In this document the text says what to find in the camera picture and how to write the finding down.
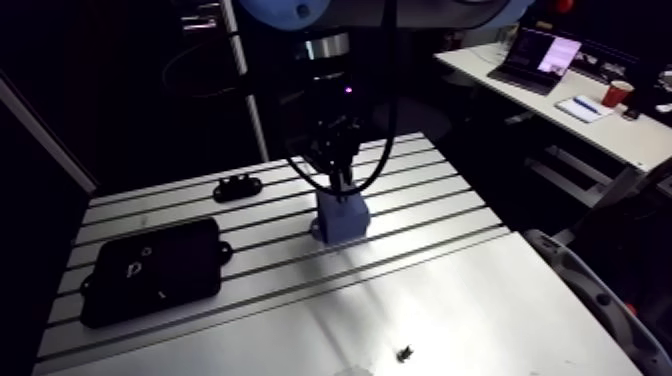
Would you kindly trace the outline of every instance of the aluminum table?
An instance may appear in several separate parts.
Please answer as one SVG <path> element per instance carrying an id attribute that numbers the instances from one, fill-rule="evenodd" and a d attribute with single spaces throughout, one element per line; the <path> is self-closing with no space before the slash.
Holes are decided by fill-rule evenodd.
<path id="1" fill-rule="evenodd" d="M 34 373 L 640 374 L 422 134 L 396 141 L 364 193 L 366 238 L 335 247 L 309 235 L 314 193 L 284 161 L 93 199 Z M 362 146 L 355 177 L 383 143 Z M 218 178 L 243 172 L 264 182 L 259 195 L 211 199 Z M 105 241 L 204 217 L 236 248 L 217 296 L 103 329 L 78 321 L 77 290 Z"/>

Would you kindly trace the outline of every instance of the black cable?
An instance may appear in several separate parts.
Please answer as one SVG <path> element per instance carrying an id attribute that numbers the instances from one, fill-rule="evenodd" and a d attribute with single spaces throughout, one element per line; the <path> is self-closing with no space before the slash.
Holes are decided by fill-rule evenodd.
<path id="1" fill-rule="evenodd" d="M 396 43 L 396 33 L 397 33 L 397 0 L 385 0 L 385 5 L 383 8 L 383 19 L 382 19 L 382 29 L 385 32 L 386 37 L 388 38 L 388 56 L 387 56 L 387 76 L 388 76 L 388 93 L 389 98 L 389 117 L 388 117 L 388 128 L 387 128 L 387 138 L 385 140 L 385 147 L 383 148 L 383 154 L 378 160 L 376 168 L 373 170 L 373 173 L 366 179 L 362 185 L 348 189 L 345 191 L 336 191 L 332 188 L 327 188 L 315 180 L 313 180 L 308 174 L 296 165 L 296 162 L 292 160 L 290 156 L 286 156 L 287 163 L 294 169 L 294 171 L 305 181 L 308 182 L 316 190 L 326 193 L 328 195 L 336 197 L 345 197 L 356 195 L 373 184 L 376 179 L 380 176 L 385 164 L 390 158 L 390 153 L 392 153 L 392 145 L 394 145 L 394 138 L 397 134 L 397 85 L 396 85 L 396 58 L 397 58 L 397 43 Z"/>
<path id="2" fill-rule="evenodd" d="M 483 22 L 481 22 L 480 24 L 477 24 L 477 25 L 474 25 L 474 26 L 471 26 L 471 27 L 463 27 L 463 28 L 455 29 L 455 31 L 469 31 L 469 30 L 476 30 L 476 29 L 479 29 L 479 28 L 485 26 L 488 22 L 494 20 L 495 17 L 499 16 L 499 15 L 502 13 L 502 11 L 503 11 L 506 7 L 509 6 L 510 3 L 511 3 L 511 0 L 506 0 L 506 1 L 502 4 L 501 8 L 499 8 L 499 10 L 498 10 L 497 12 L 493 13 L 490 17 L 486 18 L 486 19 L 485 19 Z"/>
<path id="3" fill-rule="evenodd" d="M 170 92 L 172 92 L 173 94 L 176 94 L 176 95 L 182 95 L 182 96 L 189 97 L 189 98 L 210 98 L 210 97 L 216 97 L 216 96 L 218 96 L 218 95 L 222 95 L 222 94 L 225 94 L 225 93 L 228 93 L 228 92 L 231 92 L 231 91 L 234 91 L 234 90 L 238 89 L 238 87 L 236 87 L 236 86 L 231 86 L 231 87 L 225 87 L 225 88 L 222 88 L 222 89 L 219 89 L 219 90 L 210 92 L 210 93 L 203 93 L 203 94 L 200 94 L 200 93 L 198 93 L 198 94 L 191 94 L 191 93 L 188 93 L 188 94 L 184 94 L 184 93 L 180 93 L 179 90 L 175 90 L 174 88 L 172 88 L 171 85 L 169 84 L 169 80 L 168 80 L 168 72 L 170 72 L 170 69 L 171 69 L 171 68 L 172 68 L 178 61 L 184 59 L 186 56 L 191 55 L 192 53 L 194 53 L 195 51 L 197 51 L 197 50 L 203 48 L 204 46 L 208 46 L 208 45 L 210 45 L 211 43 L 213 43 L 213 42 L 217 42 L 217 41 L 219 41 L 219 40 L 221 40 L 221 39 L 223 39 L 223 38 L 231 38 L 232 36 L 237 35 L 237 34 L 238 34 L 238 33 L 226 33 L 226 34 L 218 35 L 218 36 L 216 36 L 216 37 L 214 37 L 214 38 L 212 38 L 212 39 L 210 39 L 210 40 L 206 40 L 206 41 L 201 42 L 201 43 L 199 43 L 199 44 L 197 44 L 197 45 L 195 45 L 195 46 L 192 46 L 192 47 L 190 47 L 190 48 L 187 48 L 186 50 L 184 50 L 184 51 L 180 52 L 179 54 L 175 55 L 172 59 L 170 59 L 170 61 L 169 61 L 168 63 L 166 63 L 166 65 L 163 67 L 163 70 L 161 71 L 161 81 L 163 82 L 163 86 L 164 86 L 166 89 L 168 89 Z"/>

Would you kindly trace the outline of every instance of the paper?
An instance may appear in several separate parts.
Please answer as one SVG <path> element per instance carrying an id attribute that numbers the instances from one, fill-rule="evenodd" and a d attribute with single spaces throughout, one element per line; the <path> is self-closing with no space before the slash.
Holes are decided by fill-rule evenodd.
<path id="1" fill-rule="evenodd" d="M 597 112 L 593 112 L 588 108 L 586 108 L 585 106 L 576 103 L 574 101 L 574 98 L 577 98 L 581 102 L 589 105 Z M 588 98 L 585 95 L 577 95 L 576 97 L 572 97 L 562 102 L 558 102 L 555 104 L 555 107 L 586 123 L 592 123 L 595 120 L 602 119 L 603 117 L 614 113 L 613 109 L 605 107 L 600 103 Z"/>

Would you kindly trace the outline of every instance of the desk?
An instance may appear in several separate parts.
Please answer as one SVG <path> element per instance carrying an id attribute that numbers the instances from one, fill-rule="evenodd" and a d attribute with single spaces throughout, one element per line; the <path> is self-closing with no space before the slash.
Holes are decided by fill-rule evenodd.
<path id="1" fill-rule="evenodd" d="M 627 121 L 619 114 L 614 114 L 586 124 L 555 108 L 557 102 L 579 94 L 600 101 L 607 86 L 595 80 L 569 71 L 556 88 L 544 97 L 487 77 L 503 60 L 498 53 L 499 49 L 499 44 L 487 44 L 440 53 L 436 58 L 622 162 L 625 169 L 612 180 L 571 155 L 563 155 L 565 162 L 575 162 L 575 167 L 601 183 L 602 187 L 597 186 L 587 192 L 572 186 L 571 182 L 569 185 L 568 181 L 563 181 L 553 171 L 537 168 L 537 172 L 589 207 L 597 208 L 617 202 L 643 177 L 672 157 L 672 128 L 646 115 L 636 121 Z"/>
<path id="2" fill-rule="evenodd" d="M 355 177 L 382 145 L 363 145 Z M 218 178 L 242 172 L 264 181 L 259 195 L 210 198 Z M 284 161 L 92 200 L 34 373 L 640 374 L 421 134 L 397 138 L 365 197 L 367 237 L 331 248 L 308 235 L 314 193 Z M 217 296 L 104 329 L 79 323 L 77 288 L 104 241 L 202 217 L 236 248 Z"/>

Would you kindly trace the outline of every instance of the cable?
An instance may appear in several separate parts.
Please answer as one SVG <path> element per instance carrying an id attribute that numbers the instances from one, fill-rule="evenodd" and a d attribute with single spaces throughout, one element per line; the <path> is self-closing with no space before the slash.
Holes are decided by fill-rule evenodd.
<path id="1" fill-rule="evenodd" d="M 218 41 L 218 40 L 220 40 L 220 39 L 222 39 L 222 38 L 228 38 L 228 37 L 231 37 L 232 35 L 235 35 L 235 34 L 236 34 L 236 33 L 227 33 L 227 34 L 219 35 L 219 36 L 217 36 L 217 37 L 215 37 L 215 38 L 213 38 L 213 39 L 210 39 L 210 40 L 201 42 L 201 43 L 199 43 L 199 44 L 197 44 L 197 45 L 195 45 L 195 46 L 193 46 L 193 47 L 190 47 L 190 48 L 188 48 L 188 49 L 186 49 L 186 50 L 180 52 L 179 54 L 177 54 L 177 55 L 176 55 L 175 57 L 173 57 L 172 59 L 170 59 L 170 61 L 169 61 L 168 63 L 166 63 L 166 65 L 163 67 L 163 70 L 161 71 L 161 81 L 163 82 L 163 86 L 165 86 L 166 89 L 170 90 L 170 91 L 173 92 L 174 94 L 177 94 L 177 95 L 184 95 L 184 96 L 187 96 L 187 97 L 190 97 L 190 98 L 210 98 L 210 97 L 216 97 L 216 96 L 218 96 L 218 95 L 222 95 L 222 94 L 224 94 L 224 93 L 228 93 L 228 92 L 230 92 L 230 91 L 234 91 L 234 90 L 236 90 L 237 88 L 236 88 L 235 86 L 232 86 L 232 87 L 225 87 L 225 88 L 223 88 L 223 89 L 220 89 L 220 90 L 217 90 L 217 91 L 214 91 L 214 92 L 211 92 L 211 93 L 205 93 L 205 94 L 181 94 L 181 93 L 179 92 L 179 90 L 175 90 L 175 89 L 173 89 L 173 88 L 171 87 L 171 85 L 169 85 L 169 83 L 168 83 L 168 72 L 170 71 L 170 68 L 172 68 L 173 65 L 175 65 L 178 61 L 180 61 L 181 59 L 183 59 L 185 56 L 188 56 L 189 54 L 193 53 L 194 51 L 196 51 L 196 50 L 202 48 L 203 46 L 207 46 L 207 45 L 209 45 L 209 44 L 212 43 L 212 42 Z"/>
<path id="2" fill-rule="evenodd" d="M 477 58 L 479 58 L 479 59 L 481 59 L 481 60 L 483 60 L 486 63 L 491 64 L 491 65 L 500 65 L 504 61 L 504 58 L 506 58 L 505 54 L 500 54 L 500 52 L 506 52 L 506 51 L 504 51 L 504 49 L 501 46 L 499 46 L 498 51 L 496 53 L 496 56 L 501 58 L 501 60 L 499 60 L 499 61 L 486 59 L 483 55 L 476 52 L 476 50 L 474 48 L 469 48 L 469 51 L 471 51 L 472 54 L 476 55 Z"/>
<path id="3" fill-rule="evenodd" d="M 387 138 L 385 140 L 385 147 L 383 148 L 383 153 L 380 157 L 380 160 L 378 160 L 378 164 L 376 165 L 376 168 L 373 170 L 373 173 L 366 179 L 362 185 L 345 190 L 345 191 L 335 191 L 332 188 L 327 188 L 319 183 L 317 183 L 315 180 L 313 180 L 308 174 L 303 172 L 299 168 L 299 166 L 296 165 L 296 162 L 292 160 L 290 156 L 286 156 L 287 163 L 294 169 L 294 171 L 305 181 L 308 182 L 313 188 L 316 190 L 326 193 L 332 196 L 336 197 L 345 197 L 345 196 L 352 196 L 356 195 L 363 190 L 367 189 L 368 187 L 373 184 L 376 179 L 380 176 L 382 173 L 383 169 L 385 168 L 385 164 L 387 163 L 388 159 L 390 158 L 390 154 L 392 153 L 392 146 L 394 145 L 394 138 L 397 134 L 397 86 L 396 86 L 396 55 L 397 55 L 397 43 L 396 43 L 396 32 L 397 32 L 397 0 L 385 0 L 385 5 L 383 9 L 383 19 L 382 19 L 382 28 L 386 32 L 386 37 L 388 38 L 387 43 L 388 43 L 388 64 L 387 64 L 387 75 L 388 75 L 388 83 L 390 87 L 388 88 L 389 91 L 389 117 L 388 117 L 388 129 L 387 129 Z"/>

